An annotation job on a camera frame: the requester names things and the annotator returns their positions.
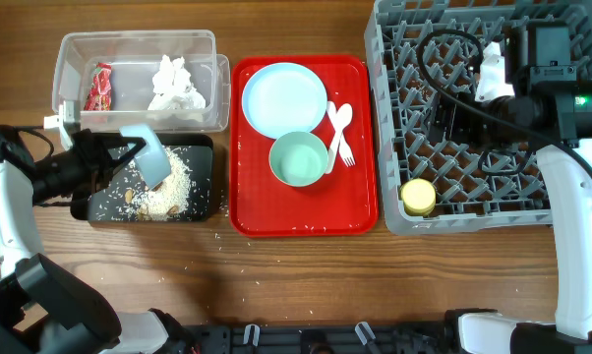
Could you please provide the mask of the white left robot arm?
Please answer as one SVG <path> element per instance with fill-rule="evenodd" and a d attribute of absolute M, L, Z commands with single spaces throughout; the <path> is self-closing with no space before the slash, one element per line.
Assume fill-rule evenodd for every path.
<path fill-rule="evenodd" d="M 118 314 L 105 298 L 43 254 L 36 206 L 105 189 L 129 162 L 154 186 L 166 155 L 147 125 L 82 130 L 64 152 L 33 160 L 21 128 L 0 125 L 0 353 L 163 353 L 170 334 L 159 310 Z"/>

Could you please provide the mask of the light blue plate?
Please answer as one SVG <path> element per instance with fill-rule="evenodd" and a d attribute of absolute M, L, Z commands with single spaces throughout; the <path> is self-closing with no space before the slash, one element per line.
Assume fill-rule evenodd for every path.
<path fill-rule="evenodd" d="M 262 67 L 241 94 L 249 125 L 274 140 L 292 132 L 312 132 L 326 115 L 326 103 L 322 79 L 311 69 L 289 62 Z"/>

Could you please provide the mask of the red serving tray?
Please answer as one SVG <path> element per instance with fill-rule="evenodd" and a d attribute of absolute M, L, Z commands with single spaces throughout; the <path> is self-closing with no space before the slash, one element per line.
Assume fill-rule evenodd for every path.
<path fill-rule="evenodd" d="M 231 74 L 229 210 L 233 227 L 251 238 L 353 235 L 369 231 L 379 217 L 369 81 L 366 66 L 351 55 L 290 56 L 311 69 L 335 105 L 353 109 L 344 137 L 352 166 L 337 161 L 318 182 L 293 188 L 274 177 L 272 139 L 256 132 L 242 109 L 245 84 L 279 56 L 248 57 Z"/>

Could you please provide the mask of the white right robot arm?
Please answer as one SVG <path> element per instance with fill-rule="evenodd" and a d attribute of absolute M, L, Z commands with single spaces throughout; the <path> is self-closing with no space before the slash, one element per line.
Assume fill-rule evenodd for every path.
<path fill-rule="evenodd" d="M 531 23 L 504 38 L 511 95 L 479 102 L 446 90 L 429 116 L 429 139 L 502 152 L 526 143 L 550 197 L 559 270 L 552 324 L 492 310 L 452 310 L 441 333 L 415 338 L 442 352 L 592 353 L 592 81 L 579 82 L 565 23 Z"/>

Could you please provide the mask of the yellow plastic cup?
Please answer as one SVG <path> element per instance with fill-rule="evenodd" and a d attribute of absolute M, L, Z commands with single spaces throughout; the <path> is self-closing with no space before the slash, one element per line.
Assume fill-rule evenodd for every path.
<path fill-rule="evenodd" d="M 435 208 L 436 189 L 425 179 L 413 179 L 403 184 L 399 191 L 405 211 L 412 216 L 427 216 Z"/>

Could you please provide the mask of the white tissue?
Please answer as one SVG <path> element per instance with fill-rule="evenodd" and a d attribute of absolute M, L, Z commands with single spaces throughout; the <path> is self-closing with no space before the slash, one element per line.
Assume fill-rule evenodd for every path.
<path fill-rule="evenodd" d="M 205 109 L 207 101 L 191 81 L 191 73 L 179 57 L 171 60 L 163 55 L 158 71 L 152 77 L 154 97 L 148 110 Z"/>

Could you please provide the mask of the light blue bowl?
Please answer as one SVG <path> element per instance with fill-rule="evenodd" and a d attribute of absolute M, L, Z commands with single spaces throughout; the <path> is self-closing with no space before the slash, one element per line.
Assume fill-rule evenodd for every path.
<path fill-rule="evenodd" d="M 137 124 L 120 128 L 125 138 L 142 138 L 146 145 L 133 157 L 147 187 L 153 190 L 171 173 L 171 165 L 158 136 L 148 124 Z"/>

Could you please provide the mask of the red snack wrapper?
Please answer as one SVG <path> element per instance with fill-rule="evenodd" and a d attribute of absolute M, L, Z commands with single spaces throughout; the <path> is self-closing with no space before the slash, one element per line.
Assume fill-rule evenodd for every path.
<path fill-rule="evenodd" d="M 98 63 L 92 75 L 89 94 L 84 106 L 85 111 L 109 111 L 112 105 L 112 85 L 110 76 L 112 66 Z"/>

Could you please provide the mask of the grey dishwasher rack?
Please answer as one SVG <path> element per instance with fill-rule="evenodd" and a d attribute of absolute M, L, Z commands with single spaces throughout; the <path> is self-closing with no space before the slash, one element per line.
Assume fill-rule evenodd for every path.
<path fill-rule="evenodd" d="M 367 67 L 377 110 L 378 156 L 385 224 L 397 235 L 475 232 L 550 224 L 549 199 L 533 157 L 520 145 L 495 155 L 488 176 L 477 167 L 478 151 L 429 138 L 438 93 L 424 83 L 416 45 L 433 30 L 464 30 L 482 43 L 532 22 L 561 21 L 569 27 L 577 76 L 592 80 L 592 1 L 377 1 L 365 30 Z M 400 199 L 403 184 L 425 179 L 436 189 L 434 210 L 409 215 Z"/>

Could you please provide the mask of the black food waste tray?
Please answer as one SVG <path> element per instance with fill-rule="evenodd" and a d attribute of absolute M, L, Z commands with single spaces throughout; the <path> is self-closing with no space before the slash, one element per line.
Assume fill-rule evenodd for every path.
<path fill-rule="evenodd" d="M 212 187 L 212 168 L 213 168 L 213 142 L 207 135 L 200 134 L 161 134 L 160 140 L 167 146 L 191 146 L 189 166 L 193 170 L 192 179 L 196 185 L 192 187 L 189 193 L 189 207 L 183 212 L 180 219 L 171 221 L 203 221 L 208 218 L 210 212 L 210 194 Z M 88 204 L 91 197 L 76 194 L 74 196 L 75 204 L 70 207 L 71 215 L 77 220 L 89 221 Z M 139 221 L 112 221 L 112 222 L 139 222 Z"/>

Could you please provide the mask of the clear plastic waste bin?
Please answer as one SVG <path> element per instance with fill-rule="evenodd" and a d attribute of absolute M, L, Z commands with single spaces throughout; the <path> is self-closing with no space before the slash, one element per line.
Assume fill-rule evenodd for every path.
<path fill-rule="evenodd" d="M 164 56 L 180 58 L 204 108 L 150 110 L 152 77 Z M 230 67 L 208 29 L 72 32 L 64 36 L 51 92 L 54 112 L 66 101 L 85 106 L 95 67 L 111 66 L 111 108 L 81 112 L 81 127 L 112 132 L 146 123 L 156 132 L 221 132 L 228 126 Z"/>

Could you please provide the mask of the rice and food scraps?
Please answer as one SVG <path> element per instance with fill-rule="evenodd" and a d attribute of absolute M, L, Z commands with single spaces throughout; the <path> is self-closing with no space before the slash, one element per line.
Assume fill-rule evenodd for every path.
<path fill-rule="evenodd" d="M 138 165 L 131 161 L 110 185 L 89 199 L 89 221 L 168 221 L 180 219 L 189 207 L 188 197 L 196 182 L 189 166 L 191 146 L 165 148 L 171 172 L 150 188 Z"/>

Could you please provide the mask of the mint green bowl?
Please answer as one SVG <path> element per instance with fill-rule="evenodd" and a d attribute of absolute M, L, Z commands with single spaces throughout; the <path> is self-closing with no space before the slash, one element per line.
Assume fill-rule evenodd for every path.
<path fill-rule="evenodd" d="M 295 188 L 307 187 L 325 174 L 327 148 L 312 133 L 288 133 L 272 144 L 268 163 L 272 174 L 281 183 Z"/>

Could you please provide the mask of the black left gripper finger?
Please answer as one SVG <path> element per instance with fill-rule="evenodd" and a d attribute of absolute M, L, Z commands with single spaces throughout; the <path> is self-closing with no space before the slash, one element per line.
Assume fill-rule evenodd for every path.
<path fill-rule="evenodd" d="M 147 145 L 143 138 L 124 136 L 91 136 L 87 143 L 90 150 L 102 150 L 110 148 L 126 147 L 129 149 L 141 149 Z"/>
<path fill-rule="evenodd" d="M 94 169 L 91 174 L 93 185 L 108 185 L 115 174 L 122 170 L 139 152 L 139 147 L 133 147 L 113 158 L 107 148 L 95 147 L 92 150 Z"/>

